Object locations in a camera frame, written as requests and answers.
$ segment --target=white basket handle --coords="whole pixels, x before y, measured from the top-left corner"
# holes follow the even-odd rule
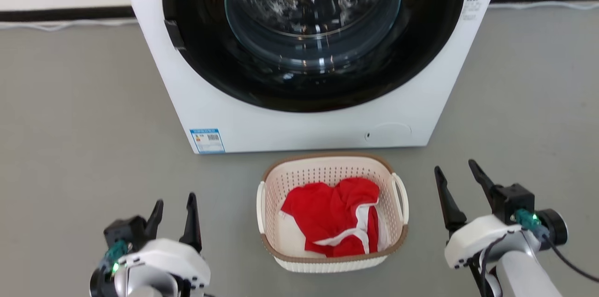
[[[395,195],[395,201],[397,203],[397,209],[399,213],[404,218],[404,225],[408,224],[408,220],[410,220],[410,205],[408,204],[408,194],[406,192],[406,188],[404,187],[404,182],[399,178],[396,173],[391,174],[392,181],[395,182],[395,185],[400,190],[400,195]]]
[[[258,230],[264,234],[264,182],[258,185],[258,193],[256,194],[256,217],[258,220]]]

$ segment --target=closed washing machine door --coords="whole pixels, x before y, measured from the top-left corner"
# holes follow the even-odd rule
[[[173,45],[240,101],[291,112],[395,90],[445,45],[463,0],[163,0]]]

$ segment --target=white washing machine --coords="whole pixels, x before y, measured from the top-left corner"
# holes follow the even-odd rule
[[[490,0],[131,0],[194,152],[424,146]]]

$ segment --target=black baseboard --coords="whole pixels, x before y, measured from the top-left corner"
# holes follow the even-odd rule
[[[581,0],[490,0],[491,3],[522,3],[538,1]],[[40,11],[0,11],[0,22],[51,22],[134,17],[135,13],[131,6],[45,9]]]

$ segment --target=laundry basket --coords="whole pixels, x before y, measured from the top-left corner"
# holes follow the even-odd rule
[[[380,252],[345,257],[306,257],[289,250],[292,233],[280,230],[279,211],[293,189],[312,182],[335,186],[340,180],[362,177],[380,188],[376,210],[387,227],[390,246]],[[293,272],[344,272],[374,267],[402,246],[408,232],[409,206],[406,188],[383,158],[362,153],[312,154],[288,158],[266,171],[256,197],[258,229],[264,246],[281,267]]]

